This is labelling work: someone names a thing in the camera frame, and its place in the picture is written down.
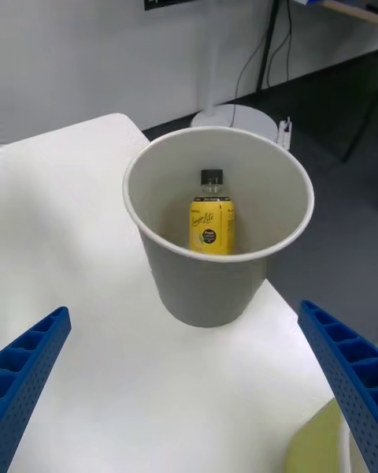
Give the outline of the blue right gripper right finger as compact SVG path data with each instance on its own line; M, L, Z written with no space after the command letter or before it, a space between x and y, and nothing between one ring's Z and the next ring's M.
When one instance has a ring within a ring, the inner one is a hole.
M354 472L351 446L377 471L377 347L308 300L298 325L317 358L340 410L338 469Z

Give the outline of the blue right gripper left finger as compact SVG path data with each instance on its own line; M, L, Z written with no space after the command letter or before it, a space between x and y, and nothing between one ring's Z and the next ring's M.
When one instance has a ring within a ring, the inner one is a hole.
M7 472L29 419L70 334L67 307L59 307L0 353L0 472Z

